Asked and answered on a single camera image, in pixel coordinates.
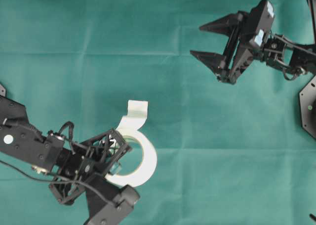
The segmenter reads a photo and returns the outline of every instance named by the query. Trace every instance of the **black cable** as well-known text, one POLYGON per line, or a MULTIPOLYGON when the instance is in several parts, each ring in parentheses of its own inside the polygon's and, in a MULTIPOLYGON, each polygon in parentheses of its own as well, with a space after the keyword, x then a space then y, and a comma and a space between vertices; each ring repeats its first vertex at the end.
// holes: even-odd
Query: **black cable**
POLYGON ((41 131, 39 131, 34 125, 31 125, 30 123, 19 121, 17 119, 6 119, 3 124, 9 126, 20 126, 27 130, 30 130, 35 134, 35 136, 39 139, 40 142, 44 142, 44 138, 41 135, 41 131))
POLYGON ((59 176, 59 175, 55 175, 55 174, 52 174, 56 177, 59 177, 60 179, 63 179, 65 181, 52 181, 52 180, 42 180, 42 179, 39 179, 39 178, 36 178, 36 177, 32 177, 28 174, 26 174, 24 171, 20 170, 19 168, 15 167, 14 165, 11 165, 7 162, 4 162, 2 160, 0 160, 0 163, 7 166, 7 167, 10 167, 14 170, 16 170, 17 172, 21 173, 22 175, 24 175, 25 177, 31 179, 31 180, 35 180, 37 182, 46 182, 46 183, 52 183, 52 184, 69 184, 69 183, 77 183, 77 184, 81 184, 82 186, 90 189, 92 192, 94 192, 96 195, 98 195, 100 197, 100 199, 102 199, 104 202, 108 203, 108 204, 111 204, 113 207, 117 207, 118 205, 115 204, 113 201, 111 200, 108 200, 107 198, 105 198, 98 190, 96 190, 95 188, 93 188, 92 186, 90 186, 89 184, 87 183, 84 183, 82 181, 79 181, 79 180, 69 180, 68 178, 66 177, 62 177, 62 176, 59 176))
POLYGON ((68 143, 73 154, 76 153, 73 147, 73 143, 72 143, 73 137, 74 137, 74 127, 75 127, 74 123, 71 121, 68 121, 64 123, 64 125, 58 131, 58 134, 61 134, 66 128, 68 128, 68 138, 69 138, 68 143))

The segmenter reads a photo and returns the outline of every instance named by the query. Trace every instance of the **screw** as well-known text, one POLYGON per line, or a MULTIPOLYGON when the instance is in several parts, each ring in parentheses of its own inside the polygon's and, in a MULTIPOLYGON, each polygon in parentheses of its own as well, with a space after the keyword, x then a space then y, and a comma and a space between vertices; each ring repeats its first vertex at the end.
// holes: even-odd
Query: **screw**
POLYGON ((276 48, 277 48, 277 44, 276 44, 276 43, 273 43, 273 44, 271 45, 271 48, 276 49, 276 48))
POLYGON ((90 165, 87 165, 86 167, 85 167, 85 169, 84 169, 84 172, 88 172, 88 171, 90 171, 90 165))

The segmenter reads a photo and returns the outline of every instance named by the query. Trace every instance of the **white tape roll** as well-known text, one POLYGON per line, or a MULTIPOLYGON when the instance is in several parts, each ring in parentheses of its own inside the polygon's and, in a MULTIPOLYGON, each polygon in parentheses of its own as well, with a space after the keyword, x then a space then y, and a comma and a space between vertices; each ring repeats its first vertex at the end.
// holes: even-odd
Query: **white tape roll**
POLYGON ((139 131, 128 128, 116 129, 124 138, 135 140, 141 145, 143 159, 138 168, 128 175, 110 175, 105 178, 114 184, 136 187, 144 184, 153 175, 157 165, 157 153, 152 143, 139 131))

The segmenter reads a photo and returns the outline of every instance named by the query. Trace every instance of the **wire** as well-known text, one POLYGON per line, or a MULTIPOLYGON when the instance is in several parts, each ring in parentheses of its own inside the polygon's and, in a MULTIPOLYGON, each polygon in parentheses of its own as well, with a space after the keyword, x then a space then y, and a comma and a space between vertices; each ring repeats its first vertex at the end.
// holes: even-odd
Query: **wire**
POLYGON ((60 128, 60 130, 58 131, 58 134, 60 135, 66 128, 68 128, 68 138, 69 138, 69 147, 72 151, 73 154, 75 154, 75 150, 73 147, 73 137, 74 137, 74 123, 71 121, 67 121, 66 123, 64 123, 64 125, 60 128))
POLYGON ((63 177, 63 176, 59 176, 59 175, 56 175, 56 174, 53 174, 51 173, 51 175, 54 175, 60 179, 63 179, 65 181, 52 181, 52 180, 42 180, 42 179, 39 179, 39 178, 36 178, 36 177, 32 177, 28 174, 26 174, 24 171, 20 170, 19 168, 15 167, 14 165, 11 165, 7 162, 4 162, 2 160, 0 160, 0 163, 7 166, 7 167, 10 167, 14 170, 16 170, 17 172, 21 173, 22 175, 24 175, 25 177, 31 179, 31 180, 35 180, 37 182, 45 182, 45 183, 52 183, 52 184, 69 184, 69 183, 77 183, 77 184, 81 184, 82 186, 90 189, 92 192, 94 192, 97 196, 100 197, 100 199, 102 199, 104 202, 108 203, 108 204, 111 204, 113 207, 117 207, 118 205, 115 204, 113 201, 111 200, 108 200, 107 198, 105 198, 100 191, 98 191, 97 189, 93 188, 92 186, 90 186, 89 184, 87 183, 84 183, 82 181, 79 181, 79 180, 69 180, 68 178, 66 177, 63 177))

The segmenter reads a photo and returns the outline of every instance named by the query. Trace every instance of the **tape strip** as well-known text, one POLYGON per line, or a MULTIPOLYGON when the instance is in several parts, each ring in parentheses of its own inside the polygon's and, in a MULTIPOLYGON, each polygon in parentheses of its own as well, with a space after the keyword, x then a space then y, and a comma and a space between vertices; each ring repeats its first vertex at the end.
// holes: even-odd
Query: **tape strip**
POLYGON ((116 129, 125 139, 138 142, 143 150, 143 159, 135 171, 128 175, 110 175, 105 179, 109 182, 125 186, 137 187, 152 177, 157 166, 157 152, 153 144, 138 131, 147 120, 147 101, 129 100, 127 115, 123 116, 116 129))

